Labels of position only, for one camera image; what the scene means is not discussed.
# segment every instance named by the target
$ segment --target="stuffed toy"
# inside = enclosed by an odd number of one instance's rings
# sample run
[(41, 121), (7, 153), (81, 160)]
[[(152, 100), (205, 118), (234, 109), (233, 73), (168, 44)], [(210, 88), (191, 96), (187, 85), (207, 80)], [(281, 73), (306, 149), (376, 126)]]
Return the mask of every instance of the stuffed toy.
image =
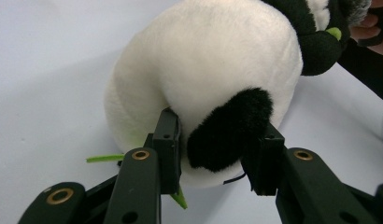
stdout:
[(181, 123), (181, 185), (242, 171), (269, 122), (278, 127), (300, 76), (336, 63), (370, 0), (186, 0), (136, 34), (108, 82), (120, 149), (142, 147), (161, 111)]

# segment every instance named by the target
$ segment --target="white table surface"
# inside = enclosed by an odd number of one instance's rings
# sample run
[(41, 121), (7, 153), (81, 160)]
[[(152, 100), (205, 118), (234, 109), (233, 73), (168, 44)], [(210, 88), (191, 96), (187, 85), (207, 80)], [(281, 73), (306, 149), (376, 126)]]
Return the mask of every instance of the white table surface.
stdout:
[[(121, 49), (176, 0), (0, 0), (0, 224), (17, 223), (46, 187), (86, 189), (118, 172), (103, 92)], [(317, 152), (341, 181), (370, 194), (383, 183), (383, 101), (339, 65), (302, 77), (280, 126), (287, 147)], [(163, 223), (280, 223), (274, 197), (246, 178), (163, 196)]]

